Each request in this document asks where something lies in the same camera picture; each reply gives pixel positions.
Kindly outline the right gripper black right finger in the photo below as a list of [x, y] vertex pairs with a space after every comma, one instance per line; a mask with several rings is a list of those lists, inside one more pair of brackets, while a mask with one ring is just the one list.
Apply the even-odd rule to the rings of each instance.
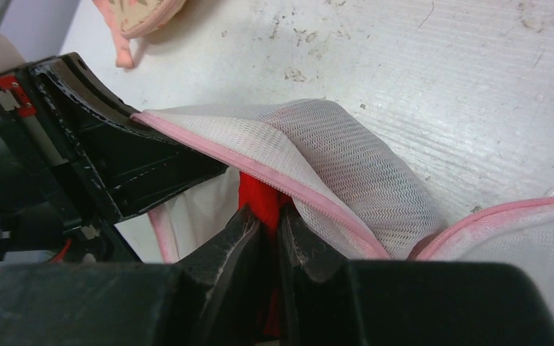
[[349, 259], [281, 209], [282, 345], [554, 345], [554, 318], [511, 265]]

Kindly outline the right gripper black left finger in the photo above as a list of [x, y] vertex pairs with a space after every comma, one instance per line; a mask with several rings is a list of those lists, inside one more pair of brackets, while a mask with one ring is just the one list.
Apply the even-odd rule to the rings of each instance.
[[171, 265], [0, 269], [0, 345], [252, 345], [261, 292], [260, 220], [243, 208]]

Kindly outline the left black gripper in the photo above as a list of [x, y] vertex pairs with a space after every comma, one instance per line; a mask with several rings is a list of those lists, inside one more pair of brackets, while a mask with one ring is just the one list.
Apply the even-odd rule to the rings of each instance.
[[225, 172], [137, 112], [77, 53], [0, 73], [0, 261], [73, 247], [136, 261], [116, 223]]

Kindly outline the white mesh laundry bag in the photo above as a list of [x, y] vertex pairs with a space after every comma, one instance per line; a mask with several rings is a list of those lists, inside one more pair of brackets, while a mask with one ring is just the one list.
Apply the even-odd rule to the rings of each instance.
[[446, 226], [410, 167], [325, 99], [147, 110], [134, 119], [227, 166], [149, 211], [167, 263], [208, 241], [237, 205], [260, 210], [284, 196], [348, 257], [509, 263], [533, 279], [554, 315], [554, 197]]

